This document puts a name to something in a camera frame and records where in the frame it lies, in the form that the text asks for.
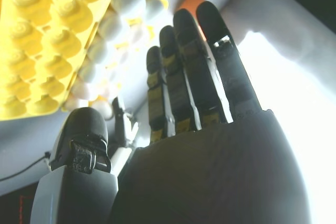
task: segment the black cable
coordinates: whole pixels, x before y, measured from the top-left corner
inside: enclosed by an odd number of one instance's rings
[[[0,179],[0,182],[1,181],[4,181],[4,180],[7,180],[7,179],[10,179],[10,178],[13,178],[25,171],[27,171],[29,168],[33,167],[34,165],[36,165],[38,162],[42,161],[44,158],[50,158],[50,152],[45,152],[44,156],[43,157],[40,157],[37,161],[33,162],[31,165],[29,165],[28,167],[24,168],[23,170],[17,172],[17,173],[14,173],[8,177],[4,177],[4,178],[1,178]]]

